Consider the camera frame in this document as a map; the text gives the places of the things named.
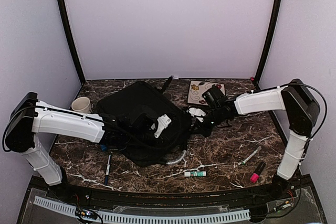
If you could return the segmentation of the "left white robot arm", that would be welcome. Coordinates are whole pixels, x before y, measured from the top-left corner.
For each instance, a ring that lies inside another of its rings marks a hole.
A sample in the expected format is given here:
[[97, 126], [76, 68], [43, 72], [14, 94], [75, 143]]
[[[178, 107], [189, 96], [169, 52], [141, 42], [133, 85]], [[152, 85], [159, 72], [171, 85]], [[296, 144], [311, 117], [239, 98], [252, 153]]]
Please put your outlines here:
[[145, 144], [117, 125], [111, 115], [99, 116], [74, 112], [51, 106], [37, 99], [37, 94], [29, 92], [12, 111], [2, 137], [4, 152], [20, 153], [63, 201], [74, 197], [74, 189], [67, 184], [67, 175], [63, 168], [54, 162], [44, 149], [38, 133], [71, 136], [91, 143], [112, 145], [124, 151], [128, 144], [137, 143], [149, 152], [150, 159], [141, 159], [131, 155], [137, 162], [154, 163], [154, 154], [166, 152], [169, 147], [157, 148]]

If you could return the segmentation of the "black student bag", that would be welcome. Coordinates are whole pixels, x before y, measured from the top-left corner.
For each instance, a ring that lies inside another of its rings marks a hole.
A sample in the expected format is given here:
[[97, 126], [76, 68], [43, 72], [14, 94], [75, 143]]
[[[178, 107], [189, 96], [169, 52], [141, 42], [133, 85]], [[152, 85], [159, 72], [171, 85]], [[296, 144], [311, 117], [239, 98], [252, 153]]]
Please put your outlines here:
[[116, 147], [140, 167], [167, 165], [166, 156], [176, 147], [186, 150], [192, 118], [144, 81], [97, 102], [104, 120], [100, 144]]

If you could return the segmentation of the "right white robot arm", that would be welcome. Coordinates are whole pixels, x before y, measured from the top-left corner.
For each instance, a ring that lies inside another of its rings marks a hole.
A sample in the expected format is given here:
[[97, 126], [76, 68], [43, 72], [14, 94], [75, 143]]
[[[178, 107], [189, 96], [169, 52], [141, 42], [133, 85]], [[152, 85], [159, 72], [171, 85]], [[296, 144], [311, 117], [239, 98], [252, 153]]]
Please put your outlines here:
[[320, 105], [311, 91], [317, 89], [304, 84], [300, 79], [268, 88], [251, 90], [228, 99], [217, 86], [212, 86], [202, 95], [210, 111], [189, 108], [188, 113], [197, 118], [197, 129], [204, 137], [211, 135], [215, 126], [235, 117], [257, 112], [282, 110], [289, 122], [289, 138], [276, 176], [281, 178], [268, 188], [273, 200], [280, 199], [288, 191], [289, 181], [304, 160], [308, 146], [321, 127], [316, 126]]

